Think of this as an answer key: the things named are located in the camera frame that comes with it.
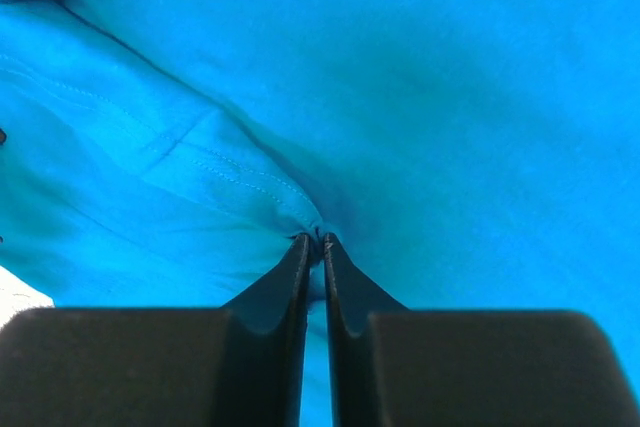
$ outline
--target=blue shirt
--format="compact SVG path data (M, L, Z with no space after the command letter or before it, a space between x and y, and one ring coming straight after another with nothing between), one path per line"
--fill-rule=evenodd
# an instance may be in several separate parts
M637 0L6 0L0 264L58 306L217 306L333 231L412 308L591 315L638 392L639 22ZM301 425L330 423L324 315Z

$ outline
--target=white surface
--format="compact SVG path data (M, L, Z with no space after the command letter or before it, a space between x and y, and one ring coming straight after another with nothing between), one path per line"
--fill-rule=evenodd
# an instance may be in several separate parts
M22 310L52 306L53 302L49 297L0 267L0 329Z

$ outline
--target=turquoise cloth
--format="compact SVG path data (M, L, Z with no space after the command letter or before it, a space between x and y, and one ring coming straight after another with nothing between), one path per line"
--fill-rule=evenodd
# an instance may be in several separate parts
M334 231L412 308L588 313L640 392L638 25L637 0L0 4L0 264L59 306L215 306ZM330 425L324 316L303 426Z

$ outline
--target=seam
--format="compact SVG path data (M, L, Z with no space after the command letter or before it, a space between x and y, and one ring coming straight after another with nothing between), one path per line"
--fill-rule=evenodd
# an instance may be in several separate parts
M44 76L44 75L42 75L42 74L38 74L37 72L35 72L33 69L29 68L26 64L24 64L23 62L19 61L18 59L15 59L15 58L13 58L13 57L10 57L10 56L8 56L8 55L6 55L6 54L0 54L0 60L7 60L7 61L9 61L9 62L15 62L15 63L17 63L18 65L20 65L20 66L21 66L21 67L22 67L26 72L16 71L16 70L13 70L13 69L9 69L9 68L7 68L7 67L0 67L0 71L5 71L5 72L9 72L9 73L12 73L12 74L17 74L17 75L21 75L21 76L23 76L23 77L26 77L27 79L29 79L29 80L31 80L32 82L34 82L36 85L38 85L38 86L40 86L41 88L43 88L43 89L44 89L44 90L45 90L49 95L53 95L53 96L55 96L55 97L59 98L60 100L63 100L63 101L65 101L65 102L69 102L69 103L71 103L71 104L73 104L73 105L79 106L79 107L81 107L81 108L83 108L83 109L86 109L86 110L88 110L88 111L91 111L91 112L97 112L95 109L92 109L92 108L90 108L90 107L88 107L88 106L84 106L84 105L81 105L81 104L77 104L77 103L75 103L75 102L69 101L68 99L64 99L64 98L61 98L61 97L56 96L56 95L55 95L55 93L51 92L51 91L50 91L50 90L48 90L44 85L42 85L42 83L41 83L41 82L39 82L39 81L38 81L38 79L36 79L36 77L35 77L35 76L38 76L39 78L41 78L41 79L43 79L43 80L45 80L45 81L47 81L47 82L49 82L49 83L51 83L51 84L53 84L53 85L55 85L55 86L58 86L58 87L64 88L64 89L66 89L66 90L70 90L70 91L72 91L72 92L76 92L76 93L78 93L78 94L80 94L80 95L82 95L82 96L86 96L86 97L89 97L89 98L97 99L97 100L99 100L99 101L101 101L101 102L103 102L103 103L106 103L106 104L108 104L108 105L110 105L110 106L112 106L112 107L115 107L116 109L118 109L119 111L121 111L121 112L123 112L125 115L127 115L127 117L129 117L131 120L133 120L136 124L138 124L138 125L140 125L140 126L144 127L145 129L147 129L148 131L150 131L152 134L154 134L154 135L156 135L156 136L158 136L158 137L160 137L160 138L162 138L162 139L168 140L168 141L170 141L170 142L172 142L172 143L175 143L176 145L183 144L183 145L190 146L190 147L193 147L193 148L196 148L196 149L202 149L202 150L204 150L205 152L207 152L207 153L209 153L209 154L212 154L212 155L214 155L214 156L218 157L219 159L221 159L221 160L223 160L223 161L227 162L228 164L233 165L234 167L236 167L236 168L240 169L241 171L244 171L244 172L249 173L249 174L256 174L256 175L260 175L260 176L268 177L268 178L270 178L270 179L272 179L272 180L275 180L276 182L278 182L279 184L283 185L283 186L284 186L284 187L286 187L288 190L290 190L291 192L293 192L294 194L296 194L296 195L297 195L299 198L301 198L305 203L307 203L307 204L311 205L312 207L314 207L314 206L313 206L313 204L311 203L311 201L309 200L309 198L308 198L307 196L305 196L304 194L302 194L298 189L295 189L295 188L294 188L293 186L291 186L289 183L287 183L287 182L283 181L282 179L279 179L278 177L276 177L276 176L274 176L274 175L272 175L272 174L268 174L268 173L266 173L266 172L256 171L256 170L250 169L250 168L248 168L248 167L241 166L241 165L240 165L240 164L238 164L237 162L234 162L233 160L229 159L228 157L226 157L226 156L222 155L221 153L216 152L216 151L214 151L214 150L211 150L211 149L209 149L209 148L207 148L207 147L198 146L198 145L196 145L196 144L192 144L192 143L190 143L190 142L186 142L186 141L184 141L183 139L176 139L176 138L173 138L173 137L171 137L171 136L167 135L167 134L166 134L166 133L164 133L164 132L156 132L156 130L155 130L155 129L153 129L151 126L149 126L149 125L145 124L144 122L142 122L142 121L141 121L141 120L139 120L138 118L134 117L134 116L133 116L129 111L127 111L124 107L122 107L122 106L120 106L120 105L117 105L117 104L116 104L116 103L114 103L112 100L110 100L110 99L108 99L108 98L106 98L106 97L103 97L103 96L101 96L101 95L98 95L98 94L92 93L92 92L87 92L87 91L84 91L84 90L78 89L77 87L74 87L74 86L71 86L71 85L65 84L65 83L63 83L63 82L56 81L56 80L51 79L51 78L48 78L48 77L46 77L46 76ZM135 136L134 136L130 131L128 131L128 130L126 130L126 129L122 128L122 127L119 127L119 129L120 129L121 131L125 132L125 133L126 133L127 135L129 135L130 137L132 137L132 138L136 138L136 137L135 137ZM154 149L153 147L148 147L148 148L149 148L152 152L154 152L154 153L156 153L156 154L159 154L159 155L162 155L162 153L161 153L161 152L159 152L158 150ZM223 179L225 179L225 180L228 180L228 181L230 181L230 182L236 182L236 183L238 183L238 184L240 184L240 185L245 185L245 186L248 186L248 187L252 187L252 188L256 189L257 191L262 192L262 193L264 193L264 194L268 195L271 199L275 200L275 201L276 201L276 202L278 202L279 204L281 204L281 205L283 205L283 206L285 206L285 207L286 207L286 204L285 204L283 201L281 201L281 200L277 199L274 195L269 194L269 193L268 193L266 190L264 190L264 189L261 189L261 188L259 188L259 187L257 187L257 186L251 185L251 184L246 184L246 183L242 183L242 182L239 182L239 181L234 181L233 179L230 179L230 178L226 177L225 175L223 175L221 172L218 172L218 171L216 171L216 170L214 170L214 169L212 169L212 168L210 168L210 167L208 167L208 166L206 166L206 165L204 165L204 164L202 164L202 163L200 163L200 162L197 162L197 161L195 161L195 160L193 160L193 159L188 159L188 161L189 161L190 163L192 163L192 164L196 165L196 166L200 166L201 168L203 168L203 169L205 169L205 170L207 170L207 171L210 171L210 172L212 172L212 173L214 173L214 174L216 174L216 175L218 175L218 176L222 177L222 178L223 178ZM305 222L307 222L309 225L312 225L312 222L310 222L310 220L309 220L306 216L302 215L300 212L296 211L296 210L295 210L295 209L293 209L293 208L291 208L291 211L292 211L293 213L297 214L298 216L300 216L300 218L302 218L302 219L303 219Z

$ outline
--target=black plastic piece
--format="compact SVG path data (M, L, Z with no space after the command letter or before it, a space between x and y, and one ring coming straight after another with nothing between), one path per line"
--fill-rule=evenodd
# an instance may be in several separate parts
M0 426L298 425L310 237L221 309L32 309L0 335Z
M220 309L19 314L0 334L0 427L297 425L311 242ZM583 314L411 311L333 234L324 259L336 426L640 426Z
M409 311L333 234L325 267L335 426L640 426L585 315Z

